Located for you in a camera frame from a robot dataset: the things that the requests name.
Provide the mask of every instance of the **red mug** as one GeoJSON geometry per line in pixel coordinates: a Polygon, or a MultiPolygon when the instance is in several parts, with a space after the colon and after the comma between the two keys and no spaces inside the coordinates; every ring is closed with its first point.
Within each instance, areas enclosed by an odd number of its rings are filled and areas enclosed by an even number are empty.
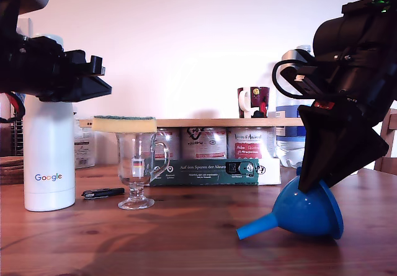
{"type": "Polygon", "coordinates": [[[237,93],[240,118],[267,118],[268,87],[243,87],[237,93]]]}

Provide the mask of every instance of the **chair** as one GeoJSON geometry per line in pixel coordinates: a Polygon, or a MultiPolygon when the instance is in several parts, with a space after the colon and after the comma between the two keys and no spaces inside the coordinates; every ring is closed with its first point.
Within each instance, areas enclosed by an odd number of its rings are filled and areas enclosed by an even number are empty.
{"type": "Polygon", "coordinates": [[[375,161],[375,170],[397,175],[397,158],[391,157],[391,149],[397,130],[397,110],[390,109],[383,120],[380,136],[389,144],[386,156],[375,161]]]}

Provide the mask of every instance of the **glass handle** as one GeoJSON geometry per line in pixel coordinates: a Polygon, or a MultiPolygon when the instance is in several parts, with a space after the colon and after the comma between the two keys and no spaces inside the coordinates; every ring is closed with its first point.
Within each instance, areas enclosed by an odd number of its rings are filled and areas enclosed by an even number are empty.
{"type": "Polygon", "coordinates": [[[164,144],[162,141],[155,141],[154,144],[156,146],[162,146],[163,147],[163,151],[164,151],[164,164],[162,167],[160,167],[159,169],[156,169],[153,171],[153,180],[159,176],[160,174],[162,174],[167,167],[169,166],[169,149],[167,147],[166,144],[164,144]]]}

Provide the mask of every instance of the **green box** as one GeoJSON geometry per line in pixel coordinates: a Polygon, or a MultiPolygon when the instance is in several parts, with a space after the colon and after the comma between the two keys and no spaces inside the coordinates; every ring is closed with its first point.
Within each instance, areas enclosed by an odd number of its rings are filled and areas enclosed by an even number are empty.
{"type": "MultiPolygon", "coordinates": [[[[162,160],[154,162],[156,167],[162,160]]],[[[168,168],[150,183],[159,185],[276,185],[281,183],[280,160],[193,159],[171,160],[168,168]]]]}

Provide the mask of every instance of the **wooden table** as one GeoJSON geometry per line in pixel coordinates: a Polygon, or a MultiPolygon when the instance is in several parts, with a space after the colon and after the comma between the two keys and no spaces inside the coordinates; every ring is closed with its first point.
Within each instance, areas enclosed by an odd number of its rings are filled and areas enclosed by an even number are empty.
{"type": "MultiPolygon", "coordinates": [[[[282,186],[151,187],[153,207],[122,197],[83,200],[120,187],[116,167],[77,171],[64,210],[24,209],[23,186],[1,187],[1,275],[397,275],[397,177],[362,169],[332,188],[345,232],[334,241],[282,229],[239,241],[236,228],[268,213],[282,186]]],[[[294,170],[282,171],[283,185],[294,170]]]]}

